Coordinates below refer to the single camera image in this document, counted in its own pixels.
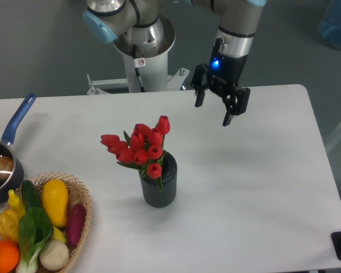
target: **warning sticker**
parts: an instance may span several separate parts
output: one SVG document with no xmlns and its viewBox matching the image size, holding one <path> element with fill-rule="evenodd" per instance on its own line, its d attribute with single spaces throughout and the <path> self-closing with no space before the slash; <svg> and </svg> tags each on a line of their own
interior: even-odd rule
<svg viewBox="0 0 341 273">
<path fill-rule="evenodd" d="M 145 67 L 145 58 L 134 59 L 135 67 Z"/>
</svg>

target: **wicker basket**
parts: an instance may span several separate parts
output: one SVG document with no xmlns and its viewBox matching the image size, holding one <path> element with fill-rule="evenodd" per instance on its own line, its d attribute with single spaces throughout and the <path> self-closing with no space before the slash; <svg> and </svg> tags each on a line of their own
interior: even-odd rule
<svg viewBox="0 0 341 273">
<path fill-rule="evenodd" d="M 50 271 L 45 269 L 40 263 L 39 268 L 36 273 L 50 273 L 50 272 L 60 272 L 65 273 L 67 272 L 74 261 L 76 260 L 76 257 L 78 256 L 78 253 L 81 251 L 82 245 L 84 244 L 84 241 L 86 239 L 87 233 L 89 231 L 90 221 L 91 221 L 91 198 L 89 191 L 86 189 L 85 185 L 80 182 L 80 180 L 73 175 L 69 175 L 67 173 L 44 173 L 42 175 L 39 175 L 37 177 L 33 177 L 31 181 L 34 183 L 39 195 L 41 196 L 41 193 L 43 191 L 43 186 L 45 183 L 52 179 L 60 179 L 62 180 L 67 188 L 68 188 L 68 210 L 70 210 L 74 205 L 77 203 L 81 203 L 86 208 L 86 220 L 85 220 L 85 226 L 82 230 L 80 241 L 77 245 L 77 247 L 70 247 L 68 244 L 69 249 L 69 261 L 63 267 L 61 270 L 57 271 Z M 16 189 L 15 194 L 18 196 L 21 196 L 21 190 Z M 9 204 L 7 203 L 5 205 L 4 210 L 10 209 Z"/>
</svg>

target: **tabletop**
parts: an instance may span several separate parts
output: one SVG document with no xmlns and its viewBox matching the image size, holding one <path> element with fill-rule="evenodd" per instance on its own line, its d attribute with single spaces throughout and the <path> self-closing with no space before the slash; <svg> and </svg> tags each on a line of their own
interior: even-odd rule
<svg viewBox="0 0 341 273">
<path fill-rule="evenodd" d="M 93 209 L 71 272 L 288 272 L 341 267 L 330 234 L 341 202 L 307 90 L 252 87 L 246 113 L 193 91 L 37 98 L 13 150 L 28 177 L 66 172 Z M 22 99 L 0 100 L 0 137 Z M 156 209 L 136 171 L 116 164 L 102 134 L 167 115 L 177 196 Z"/>
</svg>

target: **light blue joint cap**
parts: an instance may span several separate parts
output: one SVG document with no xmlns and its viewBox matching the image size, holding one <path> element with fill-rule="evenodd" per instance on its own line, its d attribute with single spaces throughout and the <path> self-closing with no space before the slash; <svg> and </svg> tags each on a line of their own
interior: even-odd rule
<svg viewBox="0 0 341 273">
<path fill-rule="evenodd" d="M 103 23 L 100 19 L 98 19 L 94 14 L 86 10 L 82 15 L 86 26 L 90 29 L 90 31 L 102 42 L 108 44 L 113 40 L 116 40 L 118 37 L 114 32 Z"/>
<path fill-rule="evenodd" d="M 259 7 L 264 7 L 265 4 L 267 3 L 267 0 L 246 0 L 246 1 L 249 2 L 250 4 L 253 4 Z"/>
</svg>

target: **green leaf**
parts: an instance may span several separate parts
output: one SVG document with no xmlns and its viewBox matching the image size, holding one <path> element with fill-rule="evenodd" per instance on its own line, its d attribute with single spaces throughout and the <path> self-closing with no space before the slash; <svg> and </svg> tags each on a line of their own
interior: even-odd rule
<svg viewBox="0 0 341 273">
<path fill-rule="evenodd" d="M 120 166 L 123 166 L 123 167 L 126 167 L 126 168 L 130 168 L 130 169 L 136 169 L 136 170 L 138 170 L 140 172 L 143 170 L 140 165 L 137 165 L 135 163 L 123 163 L 123 162 L 120 162 L 120 161 L 117 161 L 117 163 Z"/>
<path fill-rule="evenodd" d="M 158 186 L 158 189 L 159 190 L 163 190 L 163 183 L 161 181 L 161 176 L 159 176 L 157 179 L 156 179 L 156 182 L 157 182 L 157 186 Z"/>
<path fill-rule="evenodd" d="M 147 176 L 147 169 L 143 169 L 141 176 L 142 178 Z"/>
<path fill-rule="evenodd" d="M 163 153 L 161 154 L 161 157 L 159 157 L 158 160 L 157 160 L 157 163 L 159 165 L 161 165 L 161 166 L 163 166 L 163 159 L 164 159 L 164 156 L 165 156 L 166 153 L 167 153 L 167 151 L 163 150 Z"/>
<path fill-rule="evenodd" d="M 19 220 L 18 273 L 34 273 L 38 269 L 38 254 L 52 234 L 53 226 L 44 209 L 29 208 Z"/>
<path fill-rule="evenodd" d="M 161 143 L 161 148 L 164 149 L 165 135 L 163 135 L 163 142 Z"/>
<path fill-rule="evenodd" d="M 127 132 L 123 131 L 124 132 L 124 137 L 125 137 L 125 140 L 127 142 L 127 144 L 130 146 L 130 136 L 127 134 Z"/>
</svg>

